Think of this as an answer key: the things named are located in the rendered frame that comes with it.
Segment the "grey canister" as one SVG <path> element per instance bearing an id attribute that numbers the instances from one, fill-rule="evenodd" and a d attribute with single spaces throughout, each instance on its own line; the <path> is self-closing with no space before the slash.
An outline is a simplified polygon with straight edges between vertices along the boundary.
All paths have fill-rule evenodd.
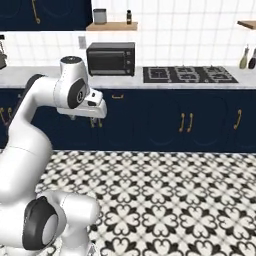
<path id="1" fill-rule="evenodd" d="M 95 24 L 105 24 L 107 22 L 107 13 L 104 8 L 94 9 L 93 15 Z"/>

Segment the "dark countertop appliance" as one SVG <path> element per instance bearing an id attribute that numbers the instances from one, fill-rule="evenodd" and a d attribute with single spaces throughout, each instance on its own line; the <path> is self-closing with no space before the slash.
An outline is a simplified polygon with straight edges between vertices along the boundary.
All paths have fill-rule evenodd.
<path id="1" fill-rule="evenodd" d="M 0 70 L 5 68 L 7 55 L 4 52 L 4 47 L 2 41 L 5 39 L 4 35 L 0 34 Z"/>

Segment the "dark glass bottle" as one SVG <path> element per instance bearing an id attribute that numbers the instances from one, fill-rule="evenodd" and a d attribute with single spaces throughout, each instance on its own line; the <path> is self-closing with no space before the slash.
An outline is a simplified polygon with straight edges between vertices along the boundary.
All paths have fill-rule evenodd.
<path id="1" fill-rule="evenodd" d="M 255 66 L 256 66 L 256 48 L 254 49 L 253 56 L 249 61 L 248 68 L 254 69 Z"/>

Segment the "navy base cupboard run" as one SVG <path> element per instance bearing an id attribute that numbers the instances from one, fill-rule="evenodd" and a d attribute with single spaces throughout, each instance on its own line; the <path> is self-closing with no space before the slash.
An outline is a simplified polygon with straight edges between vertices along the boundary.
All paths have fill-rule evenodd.
<path id="1" fill-rule="evenodd" d="M 256 153 L 256 90 L 105 89 L 107 116 L 71 118 L 40 107 L 21 145 L 55 150 Z"/>

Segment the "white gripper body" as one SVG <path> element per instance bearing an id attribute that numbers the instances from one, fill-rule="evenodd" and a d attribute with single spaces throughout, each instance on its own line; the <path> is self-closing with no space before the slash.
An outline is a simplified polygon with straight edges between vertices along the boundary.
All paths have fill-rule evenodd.
<path id="1" fill-rule="evenodd" d="M 107 106 L 104 99 L 102 99 L 97 106 L 89 106 L 86 101 L 75 109 L 58 108 L 60 114 L 70 116 L 82 116 L 90 118 L 105 118 L 107 116 Z"/>

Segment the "black gas hob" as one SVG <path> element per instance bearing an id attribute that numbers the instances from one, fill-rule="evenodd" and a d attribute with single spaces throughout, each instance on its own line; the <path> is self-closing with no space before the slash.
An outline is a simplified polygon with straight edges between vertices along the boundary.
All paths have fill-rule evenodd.
<path id="1" fill-rule="evenodd" d="M 237 83 L 222 66 L 144 67 L 144 83 Z"/>

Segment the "navy wall cupboard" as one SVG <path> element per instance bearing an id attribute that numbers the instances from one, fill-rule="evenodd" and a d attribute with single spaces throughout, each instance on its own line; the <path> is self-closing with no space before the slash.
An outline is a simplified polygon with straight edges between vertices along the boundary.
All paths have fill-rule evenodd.
<path id="1" fill-rule="evenodd" d="M 0 0 L 0 31 L 85 31 L 91 0 Z"/>

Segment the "black toaster oven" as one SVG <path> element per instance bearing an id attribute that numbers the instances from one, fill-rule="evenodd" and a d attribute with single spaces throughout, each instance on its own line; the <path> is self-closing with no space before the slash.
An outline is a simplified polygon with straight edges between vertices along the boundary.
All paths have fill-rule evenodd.
<path id="1" fill-rule="evenodd" d="M 86 50 L 91 76 L 133 76 L 134 42 L 95 42 Z"/>

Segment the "wooden wall shelf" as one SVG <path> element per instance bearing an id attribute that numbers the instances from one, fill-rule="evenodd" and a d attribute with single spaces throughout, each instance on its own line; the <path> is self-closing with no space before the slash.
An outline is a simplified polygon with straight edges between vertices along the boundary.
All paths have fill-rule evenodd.
<path id="1" fill-rule="evenodd" d="M 136 31 L 138 28 L 137 22 L 128 24 L 127 22 L 107 22 L 105 24 L 90 24 L 87 31 Z"/>
<path id="2" fill-rule="evenodd" d="M 256 30 L 256 20 L 253 21 L 253 20 L 249 20 L 249 21 L 238 21 L 237 22 L 238 25 L 241 25 L 243 27 L 246 27 L 248 29 L 251 29 L 251 30 Z"/>

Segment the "olive green bottle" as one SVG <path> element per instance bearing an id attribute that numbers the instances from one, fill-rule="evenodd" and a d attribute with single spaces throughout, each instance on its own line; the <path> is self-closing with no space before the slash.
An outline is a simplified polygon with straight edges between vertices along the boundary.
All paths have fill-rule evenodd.
<path id="1" fill-rule="evenodd" d="M 243 54 L 243 56 L 240 60 L 240 63 L 239 63 L 239 68 L 240 69 L 245 69 L 246 66 L 247 66 L 248 52 L 249 52 L 249 46 L 247 45 L 245 50 L 244 50 L 244 54 Z"/>

